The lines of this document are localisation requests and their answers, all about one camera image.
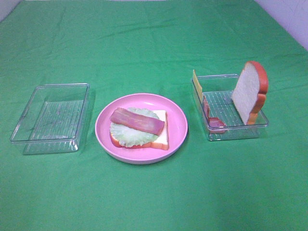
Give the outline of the green tablecloth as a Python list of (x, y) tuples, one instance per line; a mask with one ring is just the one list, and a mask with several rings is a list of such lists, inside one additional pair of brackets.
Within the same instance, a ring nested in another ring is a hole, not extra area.
[[(263, 137), (208, 141), (191, 77), (267, 71)], [(10, 135), (37, 85), (89, 83), (87, 140), (75, 153), (23, 155)], [(153, 165), (110, 157), (99, 112), (136, 92), (186, 114), (182, 147)], [(23, 1), (0, 25), (3, 231), (305, 231), (308, 53), (253, 0)]]

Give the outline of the toy lettuce leaf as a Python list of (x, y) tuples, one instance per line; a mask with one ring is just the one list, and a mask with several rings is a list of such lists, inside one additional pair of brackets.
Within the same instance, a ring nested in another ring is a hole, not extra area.
[[(130, 107), (127, 110), (136, 114), (159, 119), (158, 115), (155, 112), (146, 108)], [(129, 128), (125, 125), (116, 124), (113, 122), (110, 125), (110, 133), (112, 135), (112, 138), (118, 141), (120, 146), (124, 147), (144, 145), (146, 143), (153, 142), (158, 138), (157, 135), (136, 130), (134, 128)]]

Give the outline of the clear right plastic tray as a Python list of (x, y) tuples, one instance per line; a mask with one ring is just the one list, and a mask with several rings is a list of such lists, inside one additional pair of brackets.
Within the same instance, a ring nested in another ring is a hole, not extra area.
[(269, 121), (262, 111), (258, 112), (256, 123), (244, 125), (237, 112), (231, 95), (237, 83), (238, 74), (198, 76), (202, 86), (203, 96), (206, 96), (210, 106), (210, 117), (218, 117), (226, 126), (222, 127), (226, 132), (213, 134), (209, 132), (209, 124), (205, 116), (203, 101), (200, 101), (192, 80), (192, 93), (199, 117), (207, 139), (210, 141), (240, 140), (266, 137), (266, 127)]

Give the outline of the pink round plate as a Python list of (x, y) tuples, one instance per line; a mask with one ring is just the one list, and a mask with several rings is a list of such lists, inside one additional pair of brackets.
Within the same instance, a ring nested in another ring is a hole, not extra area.
[[(166, 110), (169, 149), (161, 150), (150, 147), (130, 149), (114, 146), (109, 135), (110, 115), (118, 107)], [(174, 154), (184, 142), (187, 132), (188, 123), (182, 109), (170, 99), (151, 93), (130, 94), (112, 101), (99, 113), (95, 123), (97, 140), (110, 156), (125, 163), (140, 165), (156, 163)]]

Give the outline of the clear left plastic tray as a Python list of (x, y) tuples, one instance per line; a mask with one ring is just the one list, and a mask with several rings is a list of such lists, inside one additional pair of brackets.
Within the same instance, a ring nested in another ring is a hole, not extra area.
[(37, 86), (10, 142), (25, 155), (78, 151), (87, 120), (89, 91), (88, 83)]

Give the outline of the yellow toy cheese slice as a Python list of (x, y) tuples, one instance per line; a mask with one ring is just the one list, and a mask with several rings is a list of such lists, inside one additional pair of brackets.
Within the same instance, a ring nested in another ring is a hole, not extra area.
[(198, 80), (198, 77), (196, 75), (195, 69), (192, 72), (192, 78), (193, 78), (192, 81), (194, 83), (194, 86), (195, 86), (198, 98), (199, 98), (200, 101), (202, 101), (203, 100), (202, 86), (199, 83), (199, 80)]

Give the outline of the toy bread slice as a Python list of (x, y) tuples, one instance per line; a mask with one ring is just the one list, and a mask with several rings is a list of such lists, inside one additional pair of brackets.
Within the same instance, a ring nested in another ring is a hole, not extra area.
[(246, 62), (231, 97), (244, 125), (255, 124), (268, 87), (264, 67), (257, 61)]
[(167, 122), (167, 112), (165, 110), (153, 110), (161, 120), (164, 120), (166, 122), (166, 127), (162, 131), (160, 135), (158, 135), (158, 138), (153, 141), (146, 143), (144, 145), (135, 145), (132, 147), (124, 147), (120, 146), (119, 142), (116, 141), (114, 138), (112, 138), (112, 135), (110, 133), (110, 139), (114, 146), (116, 147), (124, 147), (124, 148), (156, 148), (156, 149), (162, 149), (162, 150), (168, 150), (169, 149), (169, 140), (168, 140), (168, 122)]

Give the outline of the clear plastic tray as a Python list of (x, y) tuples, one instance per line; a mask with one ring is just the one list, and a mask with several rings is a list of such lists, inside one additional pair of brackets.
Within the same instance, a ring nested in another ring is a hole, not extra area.
[(205, 116), (203, 101), (200, 101), (192, 80), (192, 93), (199, 117), (207, 139), (210, 141), (240, 140), (266, 137), (266, 127), (269, 121), (262, 111), (258, 112), (256, 123), (244, 125), (237, 112), (231, 95), (237, 83), (238, 74), (198, 76), (202, 86), (203, 96), (206, 96), (210, 106), (210, 117), (218, 117), (226, 126), (222, 127), (226, 132), (213, 134), (209, 132), (209, 124)]
[(10, 142), (25, 155), (78, 151), (87, 120), (89, 91), (88, 83), (37, 86)]

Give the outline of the toy bacon strip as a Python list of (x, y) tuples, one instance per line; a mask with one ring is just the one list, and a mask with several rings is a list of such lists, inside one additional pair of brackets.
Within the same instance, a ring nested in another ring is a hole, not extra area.
[(138, 131), (160, 135), (166, 127), (166, 122), (154, 112), (146, 108), (116, 108), (111, 116), (111, 122)]
[(208, 129), (210, 133), (213, 134), (223, 134), (226, 132), (225, 129), (222, 129), (222, 127), (225, 127), (226, 124), (220, 120), (218, 117), (210, 117), (210, 106), (208, 104), (208, 101), (206, 99), (206, 96), (203, 96), (203, 108), (205, 111), (205, 116), (208, 121), (208, 124), (210, 128)]

